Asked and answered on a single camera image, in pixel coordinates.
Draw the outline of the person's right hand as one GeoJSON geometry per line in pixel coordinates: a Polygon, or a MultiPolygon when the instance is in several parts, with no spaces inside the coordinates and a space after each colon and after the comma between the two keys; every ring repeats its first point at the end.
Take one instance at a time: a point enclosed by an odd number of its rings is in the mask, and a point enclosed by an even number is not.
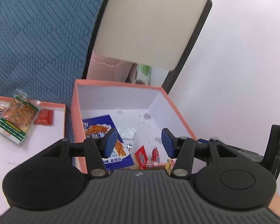
{"type": "Polygon", "coordinates": [[[280,218],[280,196],[277,192],[274,194],[273,199],[269,204],[269,209],[280,218]]]}

